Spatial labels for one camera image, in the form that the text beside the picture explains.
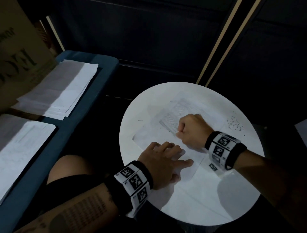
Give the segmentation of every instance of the stack of paper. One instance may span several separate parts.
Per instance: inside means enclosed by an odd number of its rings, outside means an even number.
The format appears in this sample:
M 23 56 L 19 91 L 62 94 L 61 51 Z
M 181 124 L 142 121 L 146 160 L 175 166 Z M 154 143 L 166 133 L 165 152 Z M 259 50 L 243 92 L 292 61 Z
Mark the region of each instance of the stack of paper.
M 0 116 L 0 203 L 56 127 L 17 116 Z
M 97 72 L 98 64 L 64 60 L 12 108 L 63 120 Z

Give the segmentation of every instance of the left hand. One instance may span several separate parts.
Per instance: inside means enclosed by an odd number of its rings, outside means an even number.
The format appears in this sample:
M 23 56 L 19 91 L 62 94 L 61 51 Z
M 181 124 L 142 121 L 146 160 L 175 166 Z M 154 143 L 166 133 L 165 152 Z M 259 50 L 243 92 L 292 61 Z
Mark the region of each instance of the left hand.
M 180 153 L 182 149 L 178 145 L 165 142 L 162 145 L 152 142 L 146 150 L 141 153 L 138 161 L 142 162 L 149 170 L 153 181 L 153 189 L 158 190 L 170 183 L 180 181 L 180 177 L 174 174 L 176 168 L 187 168 L 192 166 L 193 160 L 172 160 L 172 157 Z

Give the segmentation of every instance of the forearm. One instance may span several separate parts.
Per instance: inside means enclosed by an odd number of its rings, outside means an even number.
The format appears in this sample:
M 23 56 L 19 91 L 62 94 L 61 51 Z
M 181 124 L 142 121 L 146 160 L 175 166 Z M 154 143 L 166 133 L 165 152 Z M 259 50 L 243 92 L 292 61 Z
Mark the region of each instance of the forearm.
M 239 155 L 234 169 L 257 188 L 289 223 L 306 232 L 306 177 L 291 175 L 273 161 L 248 150 Z
M 107 187 L 100 184 L 46 212 L 16 233 L 92 233 L 109 224 L 118 215 L 117 206 Z

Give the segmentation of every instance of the cardboard box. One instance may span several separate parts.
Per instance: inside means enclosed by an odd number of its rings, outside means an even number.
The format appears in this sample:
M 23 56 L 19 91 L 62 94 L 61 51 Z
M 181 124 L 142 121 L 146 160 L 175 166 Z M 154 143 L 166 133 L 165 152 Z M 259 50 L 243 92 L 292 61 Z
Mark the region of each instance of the cardboard box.
M 16 0 L 0 1 L 0 112 L 57 65 Z

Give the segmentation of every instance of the dark wall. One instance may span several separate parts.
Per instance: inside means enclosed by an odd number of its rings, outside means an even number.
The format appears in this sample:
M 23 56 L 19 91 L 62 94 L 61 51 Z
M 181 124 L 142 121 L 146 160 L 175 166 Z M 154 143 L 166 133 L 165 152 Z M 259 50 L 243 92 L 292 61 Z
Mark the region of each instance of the dark wall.
M 208 86 L 252 123 L 295 124 L 307 118 L 306 9 L 303 0 L 265 1 Z
M 51 20 L 65 49 L 143 63 L 186 74 L 186 81 L 196 82 L 233 0 L 52 4 Z

